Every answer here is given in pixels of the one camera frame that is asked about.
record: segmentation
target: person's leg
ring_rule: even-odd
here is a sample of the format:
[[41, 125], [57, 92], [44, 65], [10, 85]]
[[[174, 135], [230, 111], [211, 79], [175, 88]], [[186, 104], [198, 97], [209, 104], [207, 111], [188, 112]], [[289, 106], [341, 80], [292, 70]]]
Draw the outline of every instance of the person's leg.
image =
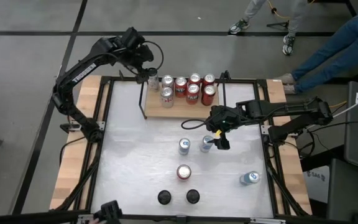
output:
[[296, 0], [292, 7], [292, 17], [288, 25], [288, 34], [284, 37], [283, 53], [291, 55], [293, 53], [293, 45], [295, 43], [295, 34], [298, 32], [299, 25], [302, 22], [307, 10], [309, 9], [307, 0]]
[[251, 0], [251, 2], [247, 6], [246, 11], [244, 12], [244, 17], [232, 26], [230, 26], [229, 33], [237, 34], [241, 30], [247, 29], [249, 27], [249, 19], [258, 13], [260, 7], [262, 7], [265, 1], [266, 0]]
[[358, 16], [345, 23], [317, 52], [291, 74], [298, 80], [358, 38]]
[[251, 0], [248, 4], [246, 11], [244, 12], [244, 20], [249, 22], [249, 20], [258, 13], [259, 9], [266, 2], [266, 0]]
[[321, 72], [313, 75], [310, 78], [301, 80], [295, 85], [297, 93], [309, 90], [317, 85], [323, 84], [332, 79], [341, 72], [351, 69], [358, 65], [358, 38], [351, 44], [343, 54], [335, 61], [324, 68]]
[[294, 37], [298, 32], [299, 25], [302, 23], [302, 20], [309, 8], [307, 0], [296, 0], [294, 2], [290, 24], [288, 25], [289, 37]]

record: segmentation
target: sneaker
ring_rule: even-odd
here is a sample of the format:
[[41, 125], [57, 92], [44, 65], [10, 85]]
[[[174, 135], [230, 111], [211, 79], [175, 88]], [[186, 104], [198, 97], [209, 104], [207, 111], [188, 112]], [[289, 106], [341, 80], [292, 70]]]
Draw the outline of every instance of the sneaker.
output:
[[247, 29], [248, 27], [249, 27], [249, 23], [246, 22], [244, 19], [240, 19], [240, 21], [230, 26], [229, 33], [237, 34], [241, 30]]
[[295, 87], [293, 85], [283, 85], [284, 93], [286, 95], [296, 94]]
[[293, 44], [295, 42], [295, 37], [289, 37], [288, 35], [286, 35], [283, 39], [283, 42], [283, 53], [285, 55], [291, 55], [293, 52]]
[[295, 83], [295, 79], [293, 78], [291, 73], [284, 74], [284, 75], [277, 77], [275, 79], [281, 80], [281, 82], [283, 84], [291, 84], [292, 85]]

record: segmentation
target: blue and white can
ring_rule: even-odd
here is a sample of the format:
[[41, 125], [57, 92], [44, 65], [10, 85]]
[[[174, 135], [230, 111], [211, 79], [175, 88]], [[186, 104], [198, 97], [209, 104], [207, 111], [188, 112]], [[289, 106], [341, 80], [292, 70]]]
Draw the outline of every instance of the blue and white can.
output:
[[179, 141], [179, 154], [187, 155], [190, 150], [190, 140], [183, 138]]
[[240, 177], [240, 183], [242, 185], [256, 184], [260, 180], [260, 175], [256, 171], [248, 172]]
[[210, 140], [213, 140], [214, 138], [212, 136], [204, 136], [203, 140], [200, 144], [200, 151], [201, 152], [209, 152], [211, 149], [213, 143], [209, 143]]

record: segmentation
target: robotic arm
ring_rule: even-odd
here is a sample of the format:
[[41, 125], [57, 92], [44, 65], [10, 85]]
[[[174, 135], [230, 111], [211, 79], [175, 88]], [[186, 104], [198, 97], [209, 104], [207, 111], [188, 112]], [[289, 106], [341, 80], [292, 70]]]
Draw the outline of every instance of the robotic arm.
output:
[[289, 134], [297, 133], [311, 124], [327, 125], [333, 120], [328, 104], [317, 97], [288, 103], [250, 100], [236, 103], [235, 108], [212, 106], [209, 115], [206, 129], [219, 133], [220, 139], [215, 139], [214, 143], [218, 149], [225, 150], [230, 149], [226, 133], [243, 125], [263, 124], [271, 117], [300, 115], [282, 126], [268, 129], [273, 144], [283, 144]]
[[87, 118], [74, 104], [73, 87], [77, 85], [100, 65], [116, 62], [123, 64], [136, 75], [137, 83], [142, 83], [155, 73], [155, 68], [142, 68], [144, 62], [154, 59], [150, 49], [143, 45], [145, 39], [133, 28], [128, 28], [122, 37], [100, 38], [91, 48], [91, 52], [74, 67], [56, 80], [52, 100], [57, 110], [71, 116], [81, 125], [81, 131], [90, 142], [98, 142], [102, 138], [99, 125], [92, 118]]

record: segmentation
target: concrete floor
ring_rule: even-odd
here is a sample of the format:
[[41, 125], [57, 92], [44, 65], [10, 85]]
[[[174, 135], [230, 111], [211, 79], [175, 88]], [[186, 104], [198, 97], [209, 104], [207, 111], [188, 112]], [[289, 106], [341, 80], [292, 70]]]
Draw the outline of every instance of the concrete floor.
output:
[[[123, 31], [129, 26], [143, 31], [227, 31], [250, 0], [99, 0], [88, 1], [80, 31]], [[283, 15], [294, 0], [272, 1]], [[358, 1], [353, 0], [358, 11]], [[81, 0], [0, 0], [0, 31], [73, 30]], [[301, 31], [334, 32], [351, 18], [342, 4], [314, 4]], [[252, 20], [249, 32], [274, 32], [265, 25], [282, 21], [266, 4]], [[75, 39], [68, 68], [88, 54], [98, 36]], [[234, 78], [273, 78], [290, 72], [327, 37], [299, 37], [295, 53], [281, 53], [282, 37], [147, 36], [165, 52], [161, 73], [174, 76], [190, 72], [220, 73]], [[54, 79], [62, 64], [69, 36], [0, 35], [0, 215], [11, 212], [12, 203], [29, 160], [33, 141], [43, 118]], [[120, 66], [104, 66], [94, 74], [117, 75]], [[350, 71], [342, 76], [355, 74]], [[347, 86], [323, 85], [288, 100], [318, 96], [330, 105], [346, 100]], [[58, 172], [58, 154], [66, 134], [59, 129], [65, 117], [56, 111], [45, 138], [39, 163], [23, 212], [47, 211]], [[343, 126], [320, 132], [327, 147], [342, 144]], [[298, 145], [309, 141], [299, 138]], [[319, 144], [316, 152], [324, 150]]]

